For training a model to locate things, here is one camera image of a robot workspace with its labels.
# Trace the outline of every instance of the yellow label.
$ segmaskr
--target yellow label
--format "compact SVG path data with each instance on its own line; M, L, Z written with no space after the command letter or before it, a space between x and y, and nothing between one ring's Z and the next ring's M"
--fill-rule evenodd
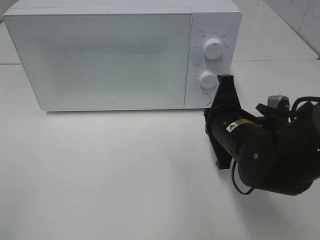
M237 125L252 123L252 121L250 121L250 120L248 120L248 119L239 119L239 120L235 120L234 122L235 122Z
M240 126L241 124L250 124L252 121L248 119L239 119L235 120L234 122L230 123L227 127L226 130L231 133L236 127Z

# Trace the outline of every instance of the microwave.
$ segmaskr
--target microwave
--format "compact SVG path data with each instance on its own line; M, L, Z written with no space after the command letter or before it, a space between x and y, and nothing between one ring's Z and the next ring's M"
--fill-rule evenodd
M232 0L19 0L3 16L44 111L208 108L241 18Z

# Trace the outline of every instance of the microwave door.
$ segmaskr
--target microwave door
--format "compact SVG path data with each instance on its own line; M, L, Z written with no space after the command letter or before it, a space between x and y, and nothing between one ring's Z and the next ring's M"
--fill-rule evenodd
M186 11L5 21L41 109L83 111L184 108L191 19Z

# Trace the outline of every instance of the white table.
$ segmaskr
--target white table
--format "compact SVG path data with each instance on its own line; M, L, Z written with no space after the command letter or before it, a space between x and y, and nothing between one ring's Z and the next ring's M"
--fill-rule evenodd
M268 95L319 95L317 60L231 72L254 113ZM320 239L320 180L240 195L201 110L46 113L20 65L0 66L0 110L0 239Z
M242 22L233 61L317 59L318 55L262 0L234 0ZM4 23L0 64L20 63Z

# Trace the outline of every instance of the cable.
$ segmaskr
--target cable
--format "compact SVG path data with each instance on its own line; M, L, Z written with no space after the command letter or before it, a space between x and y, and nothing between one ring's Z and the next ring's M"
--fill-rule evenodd
M318 103L320 103L320 97L317 97L317 96L304 96L304 97L300 97L297 100L295 100L295 102L294 102L294 104L292 105L292 108L291 108L291 112L293 114L293 116L290 118L291 121L293 121L295 119L294 115L296 113L297 107L302 102L318 102Z
M249 195L250 193L252 193L252 191L253 191L255 188L254 188L254 187L251 187L247 192L243 192L243 191L241 191L241 190L239 189L239 187L237 186L236 181L235 181L235 169L236 169L236 165L237 165L237 161L234 160L233 165L232 165L232 171L231 171L231 178L232 178L233 185L234 185L235 189L236 189L239 193L241 193L241 194L243 194L243 195Z

